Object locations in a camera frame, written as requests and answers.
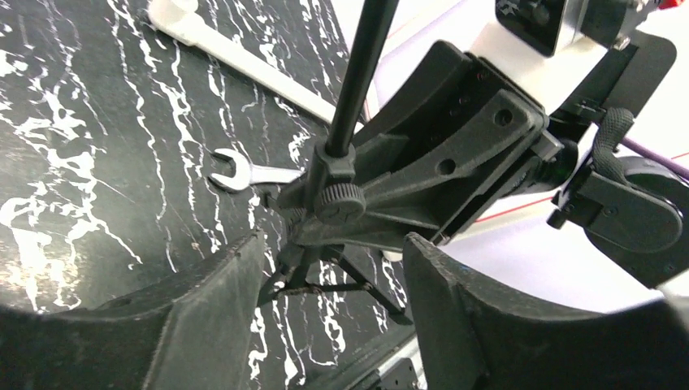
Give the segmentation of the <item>black tripod mic stand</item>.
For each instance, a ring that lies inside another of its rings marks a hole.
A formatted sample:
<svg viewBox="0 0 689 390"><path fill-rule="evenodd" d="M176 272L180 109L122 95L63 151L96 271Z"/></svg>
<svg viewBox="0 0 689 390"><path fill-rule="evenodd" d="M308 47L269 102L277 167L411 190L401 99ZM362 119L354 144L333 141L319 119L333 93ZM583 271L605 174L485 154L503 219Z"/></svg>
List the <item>black tripod mic stand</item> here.
<svg viewBox="0 0 689 390"><path fill-rule="evenodd" d="M364 192L354 183L356 152L352 140L397 6L396 1L364 2L327 139L314 147L305 174L284 187L277 198L266 198L266 204L287 222L288 240L278 254L275 273L260 289L258 306L301 293L364 291L388 312L393 322L412 323L404 307L375 287L344 256L343 245L302 245L297 241L310 222L325 228L347 226L366 211ZM336 264L353 282L308 282L310 268L319 260Z"/></svg>

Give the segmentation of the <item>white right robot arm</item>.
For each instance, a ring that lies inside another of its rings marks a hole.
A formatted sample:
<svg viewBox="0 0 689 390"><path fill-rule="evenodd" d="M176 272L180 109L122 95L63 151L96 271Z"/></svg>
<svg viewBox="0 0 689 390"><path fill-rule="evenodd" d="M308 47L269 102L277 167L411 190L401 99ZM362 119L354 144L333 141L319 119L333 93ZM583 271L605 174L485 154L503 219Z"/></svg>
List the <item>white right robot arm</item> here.
<svg viewBox="0 0 689 390"><path fill-rule="evenodd" d="M686 219L656 178L632 180L615 148L633 114L605 99L629 65L597 59L548 114L487 58L434 43L387 105L353 136L335 129L309 170L283 189L284 291L321 293L310 265L337 262L349 291L378 289L346 245L399 252L410 233L447 244L505 197L556 191L551 226L575 223L607 250L644 255L677 245Z"/></svg>

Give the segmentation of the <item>black left gripper left finger pad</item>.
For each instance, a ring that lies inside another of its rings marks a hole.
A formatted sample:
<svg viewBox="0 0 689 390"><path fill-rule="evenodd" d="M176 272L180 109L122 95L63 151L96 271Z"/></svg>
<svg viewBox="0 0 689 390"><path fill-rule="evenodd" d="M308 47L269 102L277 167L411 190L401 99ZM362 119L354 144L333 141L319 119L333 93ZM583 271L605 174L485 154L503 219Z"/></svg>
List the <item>black left gripper left finger pad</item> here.
<svg viewBox="0 0 689 390"><path fill-rule="evenodd" d="M95 309L1 308L4 389L238 389L264 266L254 231Z"/></svg>

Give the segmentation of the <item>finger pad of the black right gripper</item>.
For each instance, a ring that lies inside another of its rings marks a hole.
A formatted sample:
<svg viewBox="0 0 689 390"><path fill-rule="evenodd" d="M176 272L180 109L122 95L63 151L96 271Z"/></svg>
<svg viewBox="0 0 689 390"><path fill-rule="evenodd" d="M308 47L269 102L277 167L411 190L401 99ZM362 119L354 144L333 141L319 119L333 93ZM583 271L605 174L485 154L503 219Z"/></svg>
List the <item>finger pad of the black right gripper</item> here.
<svg viewBox="0 0 689 390"><path fill-rule="evenodd" d="M347 226L310 222L297 241L400 251L416 233L444 243L527 177L548 124L544 108L491 63L438 41L354 130L364 215Z"/></svg>

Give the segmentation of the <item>left gripper right finger pad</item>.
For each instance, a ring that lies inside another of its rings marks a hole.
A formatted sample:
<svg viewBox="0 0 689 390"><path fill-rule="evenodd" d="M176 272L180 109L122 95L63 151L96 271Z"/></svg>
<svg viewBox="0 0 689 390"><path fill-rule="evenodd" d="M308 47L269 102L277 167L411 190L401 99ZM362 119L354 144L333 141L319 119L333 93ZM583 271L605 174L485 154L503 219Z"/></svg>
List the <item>left gripper right finger pad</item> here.
<svg viewBox="0 0 689 390"><path fill-rule="evenodd" d="M687 309L660 298L611 314L545 301L416 233L403 245L431 389L685 389Z"/></svg>

